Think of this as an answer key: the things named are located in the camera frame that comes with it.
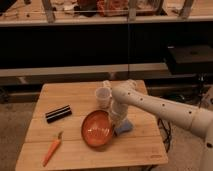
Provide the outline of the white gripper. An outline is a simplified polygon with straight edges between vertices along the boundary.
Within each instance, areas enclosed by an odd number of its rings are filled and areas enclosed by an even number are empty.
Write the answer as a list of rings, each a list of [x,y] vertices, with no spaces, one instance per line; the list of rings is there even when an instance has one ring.
[[[115,127],[119,127],[124,122],[124,120],[127,117],[127,113],[128,113],[128,106],[126,104],[121,104],[116,100],[113,100],[111,102],[109,117],[111,123]]]

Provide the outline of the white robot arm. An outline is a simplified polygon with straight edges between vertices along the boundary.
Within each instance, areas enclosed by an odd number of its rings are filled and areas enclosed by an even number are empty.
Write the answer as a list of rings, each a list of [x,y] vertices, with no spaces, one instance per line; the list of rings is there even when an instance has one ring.
[[[213,171],[213,111],[143,94],[137,91],[134,80],[113,86],[111,94],[110,118],[114,125],[125,120],[129,106],[171,122],[204,140],[199,171]]]

